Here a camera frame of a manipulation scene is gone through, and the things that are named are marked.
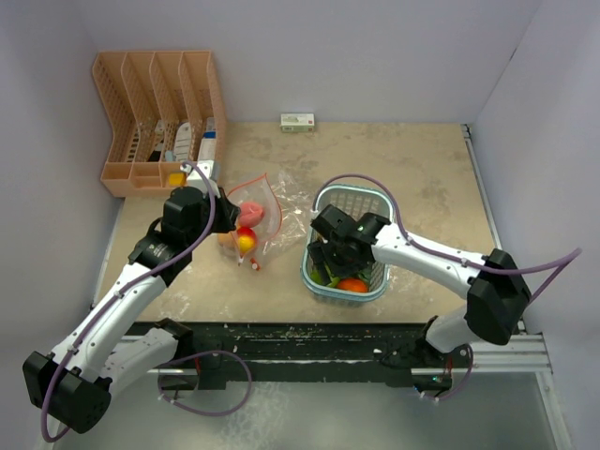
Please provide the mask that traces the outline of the yellow peach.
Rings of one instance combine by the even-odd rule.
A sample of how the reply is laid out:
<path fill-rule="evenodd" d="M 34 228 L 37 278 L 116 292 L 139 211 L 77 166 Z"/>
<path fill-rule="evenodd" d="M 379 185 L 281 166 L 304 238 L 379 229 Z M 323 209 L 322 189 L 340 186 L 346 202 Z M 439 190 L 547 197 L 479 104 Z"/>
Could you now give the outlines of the yellow peach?
<path fill-rule="evenodd" d="M 235 232 L 218 233 L 217 243 L 225 250 L 238 250 L 237 235 Z"/>

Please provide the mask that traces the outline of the pink peach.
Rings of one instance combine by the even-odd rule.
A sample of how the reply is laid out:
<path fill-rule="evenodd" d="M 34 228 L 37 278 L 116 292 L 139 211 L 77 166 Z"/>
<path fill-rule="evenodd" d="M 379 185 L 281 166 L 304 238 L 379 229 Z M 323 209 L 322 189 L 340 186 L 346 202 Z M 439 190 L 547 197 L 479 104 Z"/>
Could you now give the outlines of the pink peach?
<path fill-rule="evenodd" d="M 257 202 L 242 202 L 240 204 L 240 214 L 238 216 L 238 225 L 240 227 L 256 227 L 264 218 L 264 208 Z"/>

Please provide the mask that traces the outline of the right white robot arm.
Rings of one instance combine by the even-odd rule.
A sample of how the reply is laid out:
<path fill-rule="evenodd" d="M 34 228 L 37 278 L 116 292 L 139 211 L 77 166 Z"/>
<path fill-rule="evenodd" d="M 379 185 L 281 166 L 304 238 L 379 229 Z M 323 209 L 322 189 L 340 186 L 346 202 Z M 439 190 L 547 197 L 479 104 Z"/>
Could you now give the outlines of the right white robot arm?
<path fill-rule="evenodd" d="M 310 222 L 320 238 L 307 247 L 323 280 L 354 275 L 374 263 L 411 271 L 456 294 L 464 305 L 436 316 L 417 343 L 418 359 L 437 367 L 450 352 L 466 344 L 503 346 L 518 327 L 531 292 L 512 257 L 495 249 L 472 264 L 473 253 L 402 232 L 388 217 L 365 213 L 354 219 L 332 204 Z"/>

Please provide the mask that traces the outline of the clear orange-zip bag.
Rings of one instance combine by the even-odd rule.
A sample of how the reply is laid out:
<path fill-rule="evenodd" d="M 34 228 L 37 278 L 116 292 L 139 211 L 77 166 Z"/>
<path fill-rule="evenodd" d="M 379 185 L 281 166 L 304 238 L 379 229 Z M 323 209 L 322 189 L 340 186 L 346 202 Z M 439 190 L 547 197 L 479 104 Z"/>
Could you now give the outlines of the clear orange-zip bag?
<path fill-rule="evenodd" d="M 232 232 L 217 235 L 220 250 L 239 265 L 261 271 L 269 244 L 279 234 L 282 211 L 266 172 L 246 177 L 227 191 L 228 199 L 240 208 Z"/>

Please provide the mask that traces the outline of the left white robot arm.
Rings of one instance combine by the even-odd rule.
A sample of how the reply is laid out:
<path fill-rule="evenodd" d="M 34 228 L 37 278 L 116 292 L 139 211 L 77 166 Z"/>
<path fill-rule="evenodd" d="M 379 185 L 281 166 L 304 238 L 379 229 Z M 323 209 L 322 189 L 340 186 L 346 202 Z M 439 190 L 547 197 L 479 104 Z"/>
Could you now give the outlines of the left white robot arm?
<path fill-rule="evenodd" d="M 159 321 L 122 350 L 115 347 L 141 312 L 170 287 L 211 233 L 231 232 L 240 214 L 221 187 L 178 187 L 146 235 L 129 254 L 112 289 L 80 325 L 46 354 L 32 352 L 22 365 L 31 403 L 41 411 L 46 443 L 93 428 L 110 403 L 146 371 L 181 368 L 193 354 L 193 333 Z"/>

